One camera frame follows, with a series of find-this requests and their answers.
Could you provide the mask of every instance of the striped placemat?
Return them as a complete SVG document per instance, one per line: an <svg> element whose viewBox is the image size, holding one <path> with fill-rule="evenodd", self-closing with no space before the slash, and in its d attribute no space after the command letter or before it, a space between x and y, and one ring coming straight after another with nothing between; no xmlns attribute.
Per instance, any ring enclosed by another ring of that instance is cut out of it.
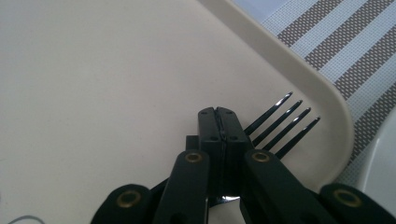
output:
<svg viewBox="0 0 396 224"><path fill-rule="evenodd" d="M346 99L356 139L337 181L354 186L364 149L396 106L396 2L289 0L259 22Z"/></svg>

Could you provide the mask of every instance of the fork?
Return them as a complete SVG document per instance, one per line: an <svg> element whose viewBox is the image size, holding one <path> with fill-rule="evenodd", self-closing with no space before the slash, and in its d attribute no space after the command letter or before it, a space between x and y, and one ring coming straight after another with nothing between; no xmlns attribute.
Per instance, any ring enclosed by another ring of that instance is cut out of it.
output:
<svg viewBox="0 0 396 224"><path fill-rule="evenodd" d="M247 136L251 136L268 118L271 117L289 98L293 95L293 92L286 94L281 100L274 104L270 109L263 113L258 119L251 123L244 130ZM301 104L302 100L297 101L291 108L289 108L283 115L281 115L274 123L272 123L267 129L262 131L255 139L251 142L254 147L260 144L268 135L278 127L286 118L288 118ZM269 141L262 150L271 150L276 143L278 143L295 125L297 125L309 112L311 107L304 110L297 118L290 122L286 128L284 128L280 133L278 133L271 141ZM297 133L289 142L283 146L275 155L282 159L291 149L320 121L320 117L315 118L311 121L305 128L303 128L299 133Z"/></svg>

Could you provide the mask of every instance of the white stripe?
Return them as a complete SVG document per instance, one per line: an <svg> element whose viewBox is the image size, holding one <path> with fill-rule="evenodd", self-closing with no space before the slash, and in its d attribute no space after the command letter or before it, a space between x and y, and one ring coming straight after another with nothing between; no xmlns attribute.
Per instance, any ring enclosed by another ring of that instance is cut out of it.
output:
<svg viewBox="0 0 396 224"><path fill-rule="evenodd" d="M305 58L366 2L367 0L346 0L341 2L329 15L294 43L291 49L302 58Z"/></svg>
<svg viewBox="0 0 396 224"><path fill-rule="evenodd" d="M393 2L364 28L360 34L329 60L319 72L334 83L396 24L395 11L396 2Z"/></svg>
<svg viewBox="0 0 396 224"><path fill-rule="evenodd" d="M366 82L363 83L346 103L351 110L354 122L381 97L384 92L396 83L396 54L389 58Z"/></svg>
<svg viewBox="0 0 396 224"><path fill-rule="evenodd" d="M297 20L318 0L289 0L282 8L275 12L262 25L267 28L273 35L279 35L292 22Z"/></svg>

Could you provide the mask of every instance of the gray stripe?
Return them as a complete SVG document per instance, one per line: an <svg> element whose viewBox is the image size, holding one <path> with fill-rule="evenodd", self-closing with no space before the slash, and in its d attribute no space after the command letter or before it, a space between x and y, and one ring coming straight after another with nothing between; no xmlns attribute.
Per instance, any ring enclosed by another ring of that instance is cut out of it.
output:
<svg viewBox="0 0 396 224"><path fill-rule="evenodd" d="M291 47L341 2L342 0L317 1L302 16L284 29L277 38Z"/></svg>
<svg viewBox="0 0 396 224"><path fill-rule="evenodd" d="M392 2L393 0L367 1L346 22L310 52L305 60L319 70Z"/></svg>
<svg viewBox="0 0 396 224"><path fill-rule="evenodd" d="M355 123L355 146L349 163L370 144L389 112L396 106L396 83Z"/></svg>
<svg viewBox="0 0 396 224"><path fill-rule="evenodd" d="M396 52L396 26L393 26L338 80L335 87L347 99Z"/></svg>

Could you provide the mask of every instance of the white tray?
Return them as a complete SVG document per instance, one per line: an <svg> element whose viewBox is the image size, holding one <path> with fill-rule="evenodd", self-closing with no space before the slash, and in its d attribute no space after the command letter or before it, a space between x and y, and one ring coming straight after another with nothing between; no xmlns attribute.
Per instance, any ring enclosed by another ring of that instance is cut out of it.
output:
<svg viewBox="0 0 396 224"><path fill-rule="evenodd" d="M169 176L199 110L246 127L289 91L283 110L312 112L285 140L321 121L283 162L313 190L337 177L353 143L340 94L230 1L203 2L221 20L194 0L0 3L0 223L89 223L113 189ZM242 223L237 205L210 223Z"/></svg>

